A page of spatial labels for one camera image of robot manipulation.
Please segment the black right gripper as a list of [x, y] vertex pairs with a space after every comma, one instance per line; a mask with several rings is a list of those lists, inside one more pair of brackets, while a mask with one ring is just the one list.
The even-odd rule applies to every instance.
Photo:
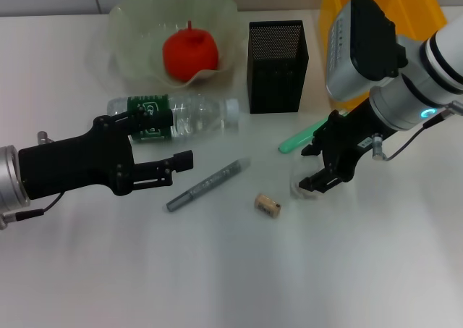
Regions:
[[311, 143], [301, 151], [302, 156], [322, 153], [324, 168], [302, 179], [298, 187], [325, 193], [342, 182], [349, 182], [360, 158], [372, 148], [369, 141], [374, 135], [385, 140], [390, 137], [390, 128], [377, 117], [369, 100], [364, 100], [346, 116], [338, 110], [332, 111], [314, 131]]

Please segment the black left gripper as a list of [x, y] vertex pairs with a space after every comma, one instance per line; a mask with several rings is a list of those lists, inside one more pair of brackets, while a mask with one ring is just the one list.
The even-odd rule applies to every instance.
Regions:
[[193, 152], [135, 164], [128, 135], [172, 125], [170, 109], [149, 114], [139, 107], [119, 115], [99, 116], [83, 135], [20, 150], [21, 182], [32, 200], [89, 185], [104, 185], [117, 196], [171, 186], [173, 172], [194, 167]]

